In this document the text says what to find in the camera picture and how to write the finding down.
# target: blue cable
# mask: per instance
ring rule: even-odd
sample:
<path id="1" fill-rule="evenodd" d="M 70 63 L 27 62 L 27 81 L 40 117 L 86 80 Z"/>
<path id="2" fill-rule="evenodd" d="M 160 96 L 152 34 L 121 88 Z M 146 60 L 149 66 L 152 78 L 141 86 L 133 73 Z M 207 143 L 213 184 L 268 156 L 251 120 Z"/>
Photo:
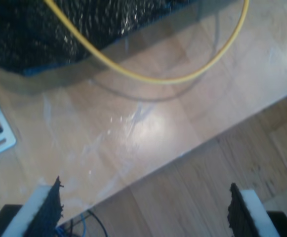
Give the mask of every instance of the blue cable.
<path id="1" fill-rule="evenodd" d="M 84 226 L 84 230 L 83 230 L 83 235 L 82 235 L 82 237 L 85 237 L 85 234 L 86 234 L 86 223 L 85 223 L 85 219 L 84 219 L 83 214 L 81 214 L 81 219 L 82 219 L 82 221 L 83 221 L 83 226 Z"/>

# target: white smudge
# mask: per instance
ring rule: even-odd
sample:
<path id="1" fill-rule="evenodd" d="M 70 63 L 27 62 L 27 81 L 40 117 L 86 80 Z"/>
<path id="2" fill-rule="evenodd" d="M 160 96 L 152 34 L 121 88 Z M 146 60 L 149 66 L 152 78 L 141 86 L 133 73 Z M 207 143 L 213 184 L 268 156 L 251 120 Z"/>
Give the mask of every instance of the white smudge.
<path id="1" fill-rule="evenodd" d="M 62 185 L 64 186 L 62 192 L 71 193 L 78 188 L 79 181 L 75 177 L 73 177 L 73 178 L 70 178 L 68 182 L 63 182 Z"/>
<path id="2" fill-rule="evenodd" d="M 67 161 L 72 162 L 75 160 L 75 157 L 76 157 L 75 153 L 73 151 L 70 151 L 69 154 L 67 155 L 66 159 L 67 159 Z"/>
<path id="3" fill-rule="evenodd" d="M 142 103 L 141 102 L 138 103 L 137 110 L 133 113 L 133 115 L 130 118 L 130 126 L 128 127 L 128 132 L 126 132 L 126 137 L 128 137 L 132 133 L 137 123 L 144 121 L 149 116 L 154 107 L 155 104 L 151 104 L 148 107 L 143 108 Z"/>
<path id="4" fill-rule="evenodd" d="M 93 142 L 93 144 L 91 145 L 84 145 L 82 153 L 81 153 L 81 157 L 85 157 L 86 155 L 88 155 L 91 152 L 96 152 L 101 144 L 101 142 L 104 140 L 104 136 L 103 134 L 99 134 L 98 137 L 95 139 L 95 141 Z"/>
<path id="5" fill-rule="evenodd" d="M 42 94 L 43 96 L 43 118 L 45 121 L 45 124 L 51 134 L 52 137 L 52 143 L 51 143 L 51 147 L 53 148 L 55 145 L 57 148 L 59 148 L 59 142 L 56 138 L 56 135 L 53 131 L 53 129 L 51 128 L 51 118 L 52 118 L 52 106 L 50 104 L 50 101 L 48 100 L 48 97 L 46 96 L 45 93 Z"/>
<path id="6" fill-rule="evenodd" d="M 87 82 L 88 82 L 89 85 L 94 85 L 94 82 L 93 82 L 92 79 L 89 79 Z"/>
<path id="7" fill-rule="evenodd" d="M 26 193 L 27 193 L 27 188 L 26 188 L 25 186 L 20 186 L 20 187 L 19 187 L 19 193 L 20 193 L 21 195 L 26 194 Z"/>
<path id="8" fill-rule="evenodd" d="M 138 108 L 136 112 L 132 115 L 131 120 L 136 124 L 138 122 L 141 122 L 145 120 L 150 112 L 154 109 L 155 104 L 149 105 L 147 108 L 143 108 L 143 105 L 141 102 L 138 104 Z"/>
<path id="9" fill-rule="evenodd" d="M 37 180 L 37 184 L 38 184 L 38 185 L 48 185 L 47 182 L 45 181 L 44 177 L 40 177 L 40 178 Z"/>
<path id="10" fill-rule="evenodd" d="M 87 210 L 90 208 L 90 205 L 86 204 L 79 198 L 70 198 L 70 199 L 65 199 L 61 200 L 61 204 L 64 205 L 64 208 L 66 207 L 79 207 L 82 210 Z"/>
<path id="11" fill-rule="evenodd" d="M 43 118 L 47 125 L 51 123 L 51 104 L 47 96 L 43 93 Z"/>
<path id="12" fill-rule="evenodd" d="M 106 198 L 106 196 L 109 194 L 109 192 L 113 189 L 113 187 L 116 186 L 118 182 L 122 180 L 122 177 L 125 177 L 130 170 L 133 168 L 134 162 L 125 162 L 124 166 L 121 168 L 121 170 L 116 173 L 110 181 L 105 185 L 102 190 L 100 190 L 97 194 L 97 198 L 102 200 L 103 198 Z"/>
<path id="13" fill-rule="evenodd" d="M 270 49 L 270 53 L 268 55 L 268 63 L 272 63 L 273 62 L 273 56 L 274 56 L 274 48 L 272 47 Z"/>

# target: black cable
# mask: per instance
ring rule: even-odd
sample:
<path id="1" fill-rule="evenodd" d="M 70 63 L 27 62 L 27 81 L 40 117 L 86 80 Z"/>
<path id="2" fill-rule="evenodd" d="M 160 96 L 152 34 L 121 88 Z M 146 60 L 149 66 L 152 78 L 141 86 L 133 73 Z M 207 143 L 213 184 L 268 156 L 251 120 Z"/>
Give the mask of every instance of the black cable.
<path id="1" fill-rule="evenodd" d="M 92 212 L 92 211 L 90 211 L 90 210 L 87 210 L 87 212 L 88 212 L 91 216 L 93 216 L 93 217 L 96 219 L 96 221 L 99 223 L 99 225 L 100 225 L 101 228 L 103 229 L 103 232 L 104 232 L 104 234 L 105 234 L 105 237 L 108 237 L 107 231 L 106 231 L 106 229 L 105 229 L 103 223 L 102 223 L 102 222 L 99 220 L 99 218 L 94 214 L 94 212 Z"/>

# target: black bag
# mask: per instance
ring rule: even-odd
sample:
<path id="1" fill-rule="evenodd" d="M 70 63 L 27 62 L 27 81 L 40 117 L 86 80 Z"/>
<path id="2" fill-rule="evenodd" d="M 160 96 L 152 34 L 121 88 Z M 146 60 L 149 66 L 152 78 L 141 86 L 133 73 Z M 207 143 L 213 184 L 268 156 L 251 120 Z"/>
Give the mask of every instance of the black bag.
<path id="1" fill-rule="evenodd" d="M 193 1 L 55 0 L 97 49 Z M 1 68 L 28 76 L 88 56 L 43 0 L 0 0 Z"/>

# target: wooden floor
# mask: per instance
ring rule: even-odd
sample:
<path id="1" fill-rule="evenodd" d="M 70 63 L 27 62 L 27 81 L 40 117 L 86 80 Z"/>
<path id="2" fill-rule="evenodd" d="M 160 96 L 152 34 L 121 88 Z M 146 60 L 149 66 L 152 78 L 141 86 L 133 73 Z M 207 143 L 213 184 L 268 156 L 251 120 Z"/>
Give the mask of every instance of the wooden floor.
<path id="1" fill-rule="evenodd" d="M 111 237 L 230 237 L 232 182 L 255 189 L 266 209 L 287 215 L 287 98 L 93 211 Z M 92 217 L 86 225 L 86 236 L 104 236 Z M 82 230 L 82 222 L 74 226 L 74 233 Z"/>

